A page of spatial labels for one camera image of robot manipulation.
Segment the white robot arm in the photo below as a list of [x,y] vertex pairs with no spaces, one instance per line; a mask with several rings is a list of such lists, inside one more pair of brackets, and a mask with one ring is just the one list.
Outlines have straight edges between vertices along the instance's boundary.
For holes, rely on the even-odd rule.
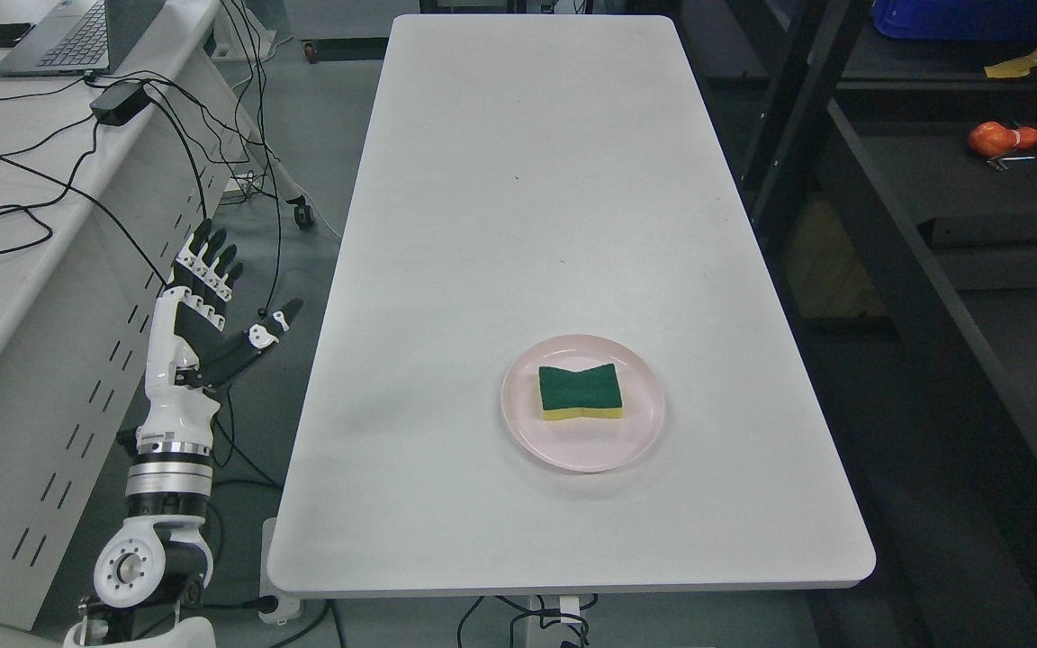
[[202,605],[214,559],[204,538],[212,494],[211,432],[116,436],[131,466],[127,517],[92,570],[95,594],[78,604],[65,647],[214,647]]

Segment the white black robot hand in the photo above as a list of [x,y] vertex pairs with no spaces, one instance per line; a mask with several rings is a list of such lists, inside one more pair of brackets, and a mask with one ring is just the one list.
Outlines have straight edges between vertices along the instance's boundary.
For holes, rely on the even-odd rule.
[[144,389],[149,414],[136,432],[139,453],[207,453],[215,393],[271,353],[303,307],[295,299],[242,331],[226,311],[243,266],[225,229],[203,219],[173,259],[155,303]]

